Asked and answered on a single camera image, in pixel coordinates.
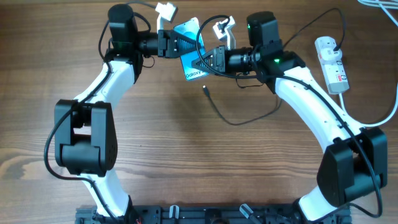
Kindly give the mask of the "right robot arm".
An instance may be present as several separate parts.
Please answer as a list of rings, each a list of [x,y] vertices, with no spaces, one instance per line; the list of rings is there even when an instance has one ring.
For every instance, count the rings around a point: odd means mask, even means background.
[[[366,128],[347,115],[313,79],[305,62],[284,49],[277,20],[269,11],[247,18],[250,46],[219,46],[200,54],[194,68],[235,80],[256,79],[288,103],[319,142],[323,158],[317,186],[299,198],[302,218],[317,223],[355,205],[371,193],[383,212],[381,189],[387,185],[387,138],[377,127]]]

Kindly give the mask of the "teal Samsung Galaxy smartphone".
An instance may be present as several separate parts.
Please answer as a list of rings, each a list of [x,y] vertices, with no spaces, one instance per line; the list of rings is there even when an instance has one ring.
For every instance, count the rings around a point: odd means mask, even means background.
[[[196,17],[193,17],[190,20],[185,21],[174,27],[175,32],[193,40],[192,44],[183,44],[183,49],[188,48],[189,50],[192,49],[192,51],[180,57],[186,81],[192,81],[194,79],[205,77],[208,75],[208,72],[204,72],[192,67],[192,62],[199,58],[195,42],[199,29],[199,21]]]

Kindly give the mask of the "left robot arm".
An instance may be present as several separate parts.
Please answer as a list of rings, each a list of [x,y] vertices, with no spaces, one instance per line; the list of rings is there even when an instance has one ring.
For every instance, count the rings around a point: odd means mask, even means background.
[[[101,73],[83,93],[55,105],[46,144],[54,146],[56,163],[67,169],[68,179],[84,182],[96,202],[93,214],[77,215],[78,223],[142,222],[114,169],[118,142],[113,110],[137,82],[145,58],[177,58],[195,50],[194,40],[163,27],[173,21],[177,7],[168,2],[154,9],[156,26],[140,31],[131,2],[111,7],[104,27],[111,44],[101,53]]]

